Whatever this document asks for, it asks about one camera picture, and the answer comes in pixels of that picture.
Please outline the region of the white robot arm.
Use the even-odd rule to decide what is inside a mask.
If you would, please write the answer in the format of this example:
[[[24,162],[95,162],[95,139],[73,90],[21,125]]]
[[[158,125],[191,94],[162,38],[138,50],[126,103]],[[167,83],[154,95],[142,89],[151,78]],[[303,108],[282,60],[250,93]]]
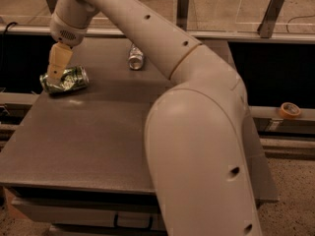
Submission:
[[[243,145],[242,79],[218,54],[139,0],[58,0],[50,30],[58,79],[103,12],[173,87],[152,106],[145,151],[168,236],[263,236]]]

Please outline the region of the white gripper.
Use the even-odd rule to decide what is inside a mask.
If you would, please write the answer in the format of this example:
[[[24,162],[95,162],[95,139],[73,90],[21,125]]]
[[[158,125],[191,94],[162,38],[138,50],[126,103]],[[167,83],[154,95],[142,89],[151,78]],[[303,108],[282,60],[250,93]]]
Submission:
[[[86,35],[88,19],[83,13],[60,17],[54,13],[50,22],[50,33],[54,40],[49,52],[47,75],[60,80],[69,64],[73,51],[71,47],[79,45]]]

